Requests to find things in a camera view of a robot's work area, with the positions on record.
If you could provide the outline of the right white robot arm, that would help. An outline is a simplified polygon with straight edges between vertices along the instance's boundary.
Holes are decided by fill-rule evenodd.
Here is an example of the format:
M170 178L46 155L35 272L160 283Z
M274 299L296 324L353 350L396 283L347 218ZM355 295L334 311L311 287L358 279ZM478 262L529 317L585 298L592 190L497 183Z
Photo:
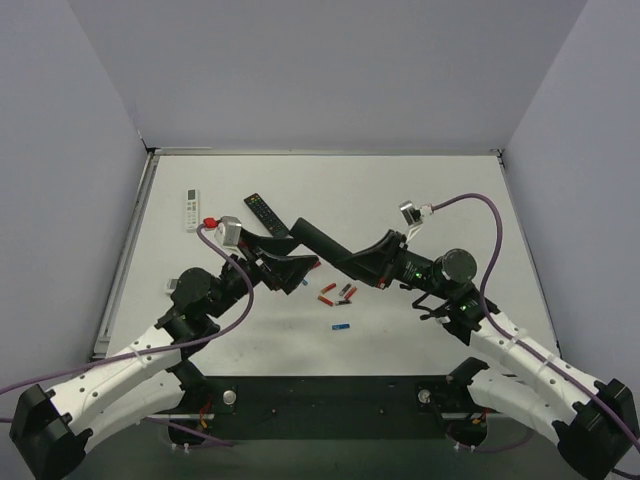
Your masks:
M603 382L535 341L474 284L474 257L451 250L435 260L411 252L409 242L422 226L406 219L404 233L390 231L373 246L352 253L300 218L291 229L302 245L354 280L384 289L392 281L405 289L443 300L425 318L514 374L503 379L477 358L452 373L474 404L506 414L553 443L564 461L586 479L604 479L639 444L633 394L617 379Z

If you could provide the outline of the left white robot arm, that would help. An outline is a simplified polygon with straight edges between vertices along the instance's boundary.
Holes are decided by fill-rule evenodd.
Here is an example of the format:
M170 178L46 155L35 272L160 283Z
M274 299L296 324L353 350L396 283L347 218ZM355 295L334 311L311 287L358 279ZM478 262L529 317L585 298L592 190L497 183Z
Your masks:
M111 357L18 385L9 437L37 479L63 479L89 451L143 418L204 402L204 378L190 358L248 316L255 288L292 293L313 269L314 255L293 255L291 238L233 235L219 275L193 267L179 277L169 309Z

